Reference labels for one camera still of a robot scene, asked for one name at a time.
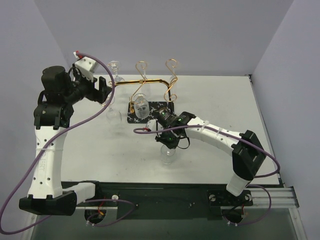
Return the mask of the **short clear glass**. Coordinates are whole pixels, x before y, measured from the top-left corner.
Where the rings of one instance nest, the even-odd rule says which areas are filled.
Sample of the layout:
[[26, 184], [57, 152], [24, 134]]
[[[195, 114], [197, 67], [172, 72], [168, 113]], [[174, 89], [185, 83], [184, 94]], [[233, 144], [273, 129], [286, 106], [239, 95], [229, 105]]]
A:
[[143, 93], [136, 94], [134, 96], [133, 106], [134, 106], [135, 115], [139, 119], [145, 119], [149, 116], [150, 106], [145, 94]]
[[168, 148], [166, 145], [163, 145], [160, 149], [161, 152], [161, 161], [165, 165], [170, 165], [176, 160], [176, 150]]

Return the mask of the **clear wine glass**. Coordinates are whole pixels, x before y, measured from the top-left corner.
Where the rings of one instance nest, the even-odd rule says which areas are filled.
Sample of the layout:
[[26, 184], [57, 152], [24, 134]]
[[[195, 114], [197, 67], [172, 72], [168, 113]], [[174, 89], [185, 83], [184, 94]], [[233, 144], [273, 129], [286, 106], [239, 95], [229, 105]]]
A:
[[105, 117], [112, 127], [120, 128], [122, 126], [122, 114], [120, 110], [114, 106], [115, 103], [115, 97], [112, 98], [110, 104], [108, 105], [108, 108], [105, 112]]
[[121, 66], [121, 63], [117, 60], [112, 60], [108, 63], [108, 66], [110, 67], [111, 71], [114, 73], [114, 82], [124, 82], [124, 78], [119, 76], [119, 69]]

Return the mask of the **clear champagne flute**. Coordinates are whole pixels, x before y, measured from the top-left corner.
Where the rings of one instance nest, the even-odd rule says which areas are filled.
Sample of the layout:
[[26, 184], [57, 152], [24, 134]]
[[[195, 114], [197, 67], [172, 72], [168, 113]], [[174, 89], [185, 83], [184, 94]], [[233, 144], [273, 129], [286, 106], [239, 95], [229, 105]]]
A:
[[[147, 80], [147, 68], [148, 68], [148, 63], [145, 61], [141, 61], [140, 62], [140, 68], [142, 70], [143, 73], [143, 80]], [[141, 87], [141, 93], [145, 94], [146, 98], [149, 99], [152, 95], [151, 92], [151, 85], [149, 83], [145, 83], [142, 87]]]
[[166, 62], [166, 66], [171, 72], [171, 77], [169, 80], [170, 80], [170, 86], [172, 87], [176, 83], [176, 81], [178, 80], [178, 77], [176, 75], [176, 68], [178, 66], [178, 62], [173, 58], [169, 59]]

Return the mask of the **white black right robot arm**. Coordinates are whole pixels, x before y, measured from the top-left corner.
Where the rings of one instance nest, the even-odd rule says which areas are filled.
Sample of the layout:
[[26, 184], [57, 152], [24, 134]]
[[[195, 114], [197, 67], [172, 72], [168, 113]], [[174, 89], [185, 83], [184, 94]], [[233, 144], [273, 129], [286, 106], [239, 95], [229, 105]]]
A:
[[176, 149], [179, 141], [186, 138], [200, 140], [230, 155], [233, 175], [223, 192], [224, 201], [230, 205], [241, 199], [241, 193], [256, 177], [266, 159], [264, 149], [254, 132], [230, 131], [186, 111], [176, 115], [162, 108], [147, 126], [160, 132], [155, 140], [168, 149]]

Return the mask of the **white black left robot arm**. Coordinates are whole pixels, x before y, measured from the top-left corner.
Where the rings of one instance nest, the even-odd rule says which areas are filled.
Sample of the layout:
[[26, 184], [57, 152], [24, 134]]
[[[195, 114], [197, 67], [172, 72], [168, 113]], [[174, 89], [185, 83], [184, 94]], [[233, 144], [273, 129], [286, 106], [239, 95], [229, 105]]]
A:
[[67, 129], [74, 113], [73, 105], [84, 98], [104, 103], [111, 93], [103, 77], [95, 78], [94, 66], [73, 64], [70, 69], [55, 65], [43, 70], [44, 90], [39, 94], [33, 112], [36, 136], [36, 164], [27, 196], [19, 200], [19, 208], [36, 215], [71, 216], [76, 206], [87, 201], [99, 205], [103, 193], [94, 181], [82, 181], [63, 189], [62, 157]]

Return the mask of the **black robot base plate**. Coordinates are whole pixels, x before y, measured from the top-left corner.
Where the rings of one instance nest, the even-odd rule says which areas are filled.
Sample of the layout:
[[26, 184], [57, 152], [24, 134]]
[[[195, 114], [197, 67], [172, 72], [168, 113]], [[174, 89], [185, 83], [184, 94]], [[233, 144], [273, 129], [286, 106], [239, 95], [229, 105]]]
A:
[[252, 194], [244, 190], [233, 196], [225, 184], [115, 183], [100, 185], [108, 202], [81, 203], [88, 210], [116, 210], [128, 220], [220, 220], [222, 209], [253, 206]]

